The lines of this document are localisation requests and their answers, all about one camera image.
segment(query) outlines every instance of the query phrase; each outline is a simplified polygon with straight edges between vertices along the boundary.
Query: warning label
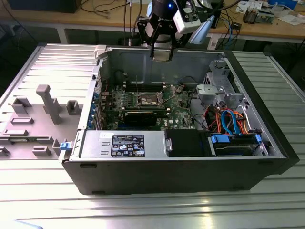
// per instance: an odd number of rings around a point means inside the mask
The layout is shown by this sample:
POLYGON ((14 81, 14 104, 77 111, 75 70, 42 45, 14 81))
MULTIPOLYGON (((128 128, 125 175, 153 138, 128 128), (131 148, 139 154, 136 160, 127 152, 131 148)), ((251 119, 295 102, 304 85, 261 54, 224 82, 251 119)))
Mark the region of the warning label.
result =
POLYGON ((122 135, 112 137, 112 157, 144 157, 144 136, 122 135))

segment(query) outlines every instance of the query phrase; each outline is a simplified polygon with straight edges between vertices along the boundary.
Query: electronic device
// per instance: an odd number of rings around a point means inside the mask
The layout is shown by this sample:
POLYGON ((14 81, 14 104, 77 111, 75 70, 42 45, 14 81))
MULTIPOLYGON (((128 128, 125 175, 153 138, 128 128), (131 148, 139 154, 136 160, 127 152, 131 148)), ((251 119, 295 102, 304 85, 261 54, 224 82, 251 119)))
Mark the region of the electronic device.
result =
POLYGON ((249 52, 157 62, 145 47, 40 46, 1 98, 0 160, 58 158, 86 195, 251 189, 299 160, 282 131, 302 113, 274 107, 305 98, 276 65, 249 52), (271 80, 289 94, 265 94, 271 80))
POLYGON ((60 155, 81 193, 247 190, 298 161, 231 52, 149 56, 96 48, 98 77, 60 155))
POLYGON ((264 10, 264 9, 252 9, 248 8, 246 13, 244 14, 244 22, 253 24, 257 23, 272 23, 274 19, 274 14, 271 10, 264 10))
POLYGON ((39 10, 75 13, 81 0, 7 0, 12 10, 39 10))

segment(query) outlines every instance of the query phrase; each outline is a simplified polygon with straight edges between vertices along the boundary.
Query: cable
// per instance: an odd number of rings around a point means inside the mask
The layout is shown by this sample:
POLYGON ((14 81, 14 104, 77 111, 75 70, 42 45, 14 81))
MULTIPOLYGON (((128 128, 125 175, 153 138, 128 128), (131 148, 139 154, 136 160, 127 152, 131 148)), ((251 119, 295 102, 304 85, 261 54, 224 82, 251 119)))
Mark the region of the cable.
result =
POLYGON ((6 5, 4 4, 4 1, 1 0, 3 7, 5 8, 5 10, 7 11, 7 13, 9 13, 9 15, 28 33, 28 35, 30 37, 32 37, 32 39, 38 43, 38 41, 32 36, 32 34, 30 34, 30 32, 10 13, 10 11, 8 10, 8 8, 6 7, 6 5))
POLYGON ((129 3, 129 40, 128 46, 132 45, 132 3, 129 3))
POLYGON ((225 6, 223 8, 220 8, 218 11, 222 11, 222 10, 226 10, 228 8, 231 8, 232 6, 235 6, 236 4, 238 4, 241 0, 237 0, 236 2, 232 3, 231 5, 225 6))
POLYGON ((123 44, 124 44, 124 46, 125 46, 125 31, 126 31, 126 1, 127 0, 125 0, 125 5, 124 5, 124 42, 123 42, 123 44))
POLYGON ((223 125, 223 128, 230 134, 230 135, 233 135, 232 132, 225 126, 225 121, 224 121, 224 117, 225 117, 225 114, 229 112, 232 116, 232 122, 233 122, 233 127, 234 127, 234 131, 235 133, 239 134, 240 133, 240 129, 238 128, 237 126, 237 122, 236 122, 236 117, 234 115, 234 113, 230 110, 224 110, 222 115, 221 115, 221 124, 223 125))
POLYGON ((191 78, 192 80, 194 80, 194 82, 195 82, 196 84, 199 84, 199 83, 197 82, 197 80, 195 80, 195 78, 192 77, 192 76, 190 76, 190 75, 186 75, 186 76, 182 77, 182 78, 178 81, 178 84, 180 84, 180 83, 181 83, 181 80, 183 80, 184 78, 191 78))
POLYGON ((230 35, 229 35, 229 41, 230 41, 231 36, 232 36, 232 28, 231 28, 230 22, 229 22, 227 19, 222 19, 222 20, 228 23, 228 27, 229 27, 228 31, 229 31, 229 33, 230 33, 230 35))
POLYGON ((16 45, 16 44, 14 43, 14 41, 13 41, 13 38, 14 38, 14 37, 10 36, 10 35, 5 31, 5 29, 3 28, 3 26, 2 26, 1 24, 0 24, 0 27, 1 27, 1 31, 2 31, 4 34, 6 34, 6 36, 8 36, 8 38, 10 39, 10 42, 12 43, 12 45, 13 45, 14 47, 16 47, 16 48, 22 48, 24 51, 28 52, 29 54, 32 54, 32 52, 29 51, 29 50, 27 50, 26 48, 24 48, 24 47, 22 47, 22 46, 20 46, 20 45, 16 45))
MULTIPOLYGON (((98 10, 98 9, 97 9, 98 7, 100 7, 100 6, 111 5, 111 4, 113 4, 114 2, 115 2, 115 0, 113 0, 113 1, 110 2, 110 3, 100 4, 100 5, 94 6, 94 0, 92 0, 92 8, 93 8, 94 10, 98 10)), ((96 15, 99 15, 99 16, 101 16, 101 17, 105 17, 105 18, 107 18, 107 19, 110 18, 110 17, 108 16, 109 12, 103 12, 103 14, 100 14, 100 13, 98 13, 98 12, 95 12, 95 14, 96 14, 96 15)))
POLYGON ((244 120, 244 131, 246 132, 246 134, 248 134, 249 132, 247 131, 247 128, 246 128, 246 121, 244 120))
POLYGON ((297 52, 298 52, 299 50, 301 50, 301 47, 302 47, 302 45, 304 44, 304 42, 305 42, 305 37, 304 37, 302 43, 300 44, 300 46, 297 48, 297 50, 296 50, 297 52))
POLYGON ((96 10, 96 11, 91 11, 91 10, 86 10, 86 9, 84 9, 84 7, 83 7, 84 4, 87 3, 87 2, 89 2, 89 1, 90 1, 90 0, 86 0, 86 1, 84 1, 84 2, 81 4, 81 9, 82 9, 83 11, 86 11, 86 12, 89 12, 89 13, 103 13, 103 12, 111 11, 111 10, 114 10, 114 9, 116 9, 116 8, 125 6, 126 4, 129 4, 129 2, 127 2, 127 3, 124 4, 124 5, 116 6, 116 7, 107 9, 107 10, 96 10))
POLYGON ((223 44, 224 40, 226 39, 227 35, 229 34, 229 31, 230 31, 230 29, 228 28, 228 31, 227 31, 227 33, 225 34, 223 40, 218 44, 218 46, 216 46, 216 48, 215 48, 216 50, 219 49, 219 47, 223 44))
POLYGON ((132 40, 133 40, 133 35, 134 35, 134 33, 135 33, 135 25, 136 25, 138 19, 140 18, 141 12, 142 12, 142 0, 140 0, 140 10, 139 10, 139 14, 138 14, 138 16, 136 17, 136 19, 135 19, 135 21, 134 21, 134 24, 133 24, 133 29, 132 29, 132 40))

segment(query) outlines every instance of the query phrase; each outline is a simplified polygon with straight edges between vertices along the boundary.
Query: wire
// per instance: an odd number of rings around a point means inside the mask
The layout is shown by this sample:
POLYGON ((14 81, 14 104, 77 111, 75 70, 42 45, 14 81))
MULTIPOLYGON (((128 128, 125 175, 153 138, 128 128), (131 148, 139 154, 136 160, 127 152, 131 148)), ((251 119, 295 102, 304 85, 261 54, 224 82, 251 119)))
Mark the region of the wire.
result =
POLYGON ((125 33, 126 33, 126 2, 127 2, 127 0, 125 0, 125 5, 124 5, 124 19, 123 19, 123 21, 124 21, 124 46, 125 46, 125 33))
POLYGON ((32 54, 32 52, 29 51, 29 50, 27 50, 26 48, 24 48, 24 47, 22 47, 22 46, 20 46, 20 45, 17 46, 17 45, 14 43, 14 41, 13 41, 13 38, 14 38, 14 37, 10 36, 10 35, 5 31, 5 29, 3 28, 3 26, 2 26, 1 24, 0 24, 0 27, 1 27, 1 31, 3 31, 3 33, 5 33, 6 36, 9 37, 10 42, 12 43, 12 45, 13 45, 14 47, 16 47, 16 48, 22 48, 24 51, 28 52, 29 54, 32 54))
POLYGON ((138 16, 137 16, 137 18, 135 19, 134 24, 133 24, 133 29, 132 29, 132 40, 133 40, 133 35, 134 35, 134 33, 135 33, 135 25, 136 25, 138 19, 140 18, 141 12, 142 12, 142 0, 140 0, 140 10, 139 10, 139 14, 138 14, 138 16))
POLYGON ((4 4, 4 1, 1 0, 3 7, 5 8, 5 10, 7 11, 7 13, 9 13, 9 15, 27 32, 27 34, 36 42, 38 43, 38 41, 32 36, 32 34, 30 34, 30 32, 10 13, 10 11, 8 10, 8 8, 6 7, 6 5, 4 4))
POLYGON ((229 33, 230 33, 230 35, 229 35, 229 42, 230 42, 231 36, 232 36, 232 28, 231 28, 230 22, 229 22, 227 19, 223 19, 223 21, 225 21, 225 22, 228 23, 228 26, 229 26, 229 33))
POLYGON ((181 83, 181 80, 183 80, 184 78, 191 78, 192 80, 194 80, 194 82, 195 82, 196 84, 200 84, 200 83, 197 82, 197 80, 195 80, 194 77, 192 77, 192 76, 190 76, 190 75, 186 75, 186 76, 182 77, 182 78, 178 81, 178 84, 180 84, 180 83, 181 83))
MULTIPOLYGON (((92 8, 94 9, 94 10, 98 10, 97 8, 98 7, 100 7, 100 6, 107 6, 107 5, 111 5, 111 4, 113 4, 114 2, 115 2, 115 0, 113 0, 112 2, 110 2, 110 3, 106 3, 106 4, 100 4, 100 5, 97 5, 97 6, 94 6, 94 0, 91 0, 91 2, 92 2, 92 8)), ((108 12, 103 12, 103 14, 100 14, 100 13, 98 13, 98 12, 95 12, 95 14, 96 15, 99 15, 99 16, 101 16, 101 17, 105 17, 105 18, 107 18, 107 19, 109 19, 110 17, 108 16, 108 12)))
POLYGON ((228 28, 227 33, 225 34, 223 40, 218 44, 218 46, 215 49, 219 49, 219 47, 224 43, 224 40, 226 39, 227 35, 229 34, 230 29, 228 28))
POLYGON ((132 3, 129 3, 129 41, 128 45, 131 46, 132 42, 132 3))
POLYGON ((237 3, 239 3, 241 0, 237 0, 236 2, 232 3, 231 5, 228 5, 226 7, 220 8, 218 11, 226 10, 228 8, 231 8, 232 6, 235 6, 237 3))
POLYGON ((244 131, 246 132, 246 134, 248 134, 249 132, 247 131, 247 127, 246 127, 246 121, 244 120, 244 131))
POLYGON ((114 9, 116 9, 116 8, 125 6, 126 4, 129 4, 129 2, 127 2, 127 3, 124 4, 124 5, 116 6, 116 7, 107 9, 107 10, 96 10, 96 11, 91 11, 91 10, 86 10, 86 9, 84 9, 84 7, 83 7, 84 4, 87 3, 87 2, 89 2, 89 1, 90 1, 90 0, 86 0, 86 1, 84 1, 84 2, 81 4, 81 9, 82 9, 83 11, 86 11, 86 12, 89 12, 89 13, 103 13, 103 12, 111 11, 111 10, 114 10, 114 9))
POLYGON ((221 115, 221 123, 222 123, 222 125, 223 125, 223 128, 224 128, 229 134, 233 135, 232 132, 225 126, 224 117, 225 117, 225 114, 226 114, 227 112, 229 112, 229 113, 231 114, 231 116, 232 116, 232 120, 233 120, 232 122, 233 122, 234 131, 235 131, 237 134, 239 134, 239 133, 240 133, 240 129, 239 129, 238 126, 237 126, 236 117, 235 117, 234 113, 233 113, 232 111, 230 111, 230 110, 224 110, 223 113, 222 113, 222 115, 221 115))
POLYGON ((24 31, 24 29, 22 29, 22 31, 20 32, 19 38, 18 38, 18 41, 17 41, 18 52, 20 52, 20 49, 19 49, 19 41, 20 41, 20 38, 21 38, 21 35, 22 35, 23 31, 24 31))
POLYGON ((10 61, 8 61, 7 59, 3 58, 2 56, 0 56, 0 59, 4 60, 6 63, 8 63, 9 65, 11 65, 14 68, 17 68, 17 69, 19 68, 18 66, 12 64, 10 61))

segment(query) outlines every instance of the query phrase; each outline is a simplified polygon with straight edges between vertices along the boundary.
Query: gray plastic panel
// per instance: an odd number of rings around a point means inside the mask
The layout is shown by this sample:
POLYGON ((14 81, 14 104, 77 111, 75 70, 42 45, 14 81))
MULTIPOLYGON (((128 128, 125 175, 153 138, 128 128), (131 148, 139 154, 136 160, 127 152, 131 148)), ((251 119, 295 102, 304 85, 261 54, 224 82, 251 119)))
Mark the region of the gray plastic panel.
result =
MULTIPOLYGON (((97 61, 94 58, 93 45, 64 45, 47 44, 39 47, 36 55, 24 66, 24 71, 19 74, 19 78, 14 85, 11 85, 10 93, 3 105, 0 107, 0 132, 1 135, 6 130, 27 130, 31 137, 51 136, 59 144, 65 139, 72 141, 75 139, 79 115, 68 115, 66 104, 68 101, 77 101, 82 108, 89 82, 92 78, 92 71, 97 61), (54 125, 43 109, 43 101, 36 94, 36 89, 40 84, 48 84, 51 88, 50 95, 57 98, 61 111, 59 113, 62 122, 54 125), (18 117, 11 104, 16 98, 27 98, 32 107, 26 107, 29 118, 33 119, 31 124, 12 124, 13 117, 18 117)), ((0 143, 9 150, 6 156, 1 159, 55 159, 58 158, 58 149, 53 149, 53 141, 47 144, 38 142, 16 142, 14 144, 0 143), (47 146, 51 154, 33 154, 33 147, 47 146)))

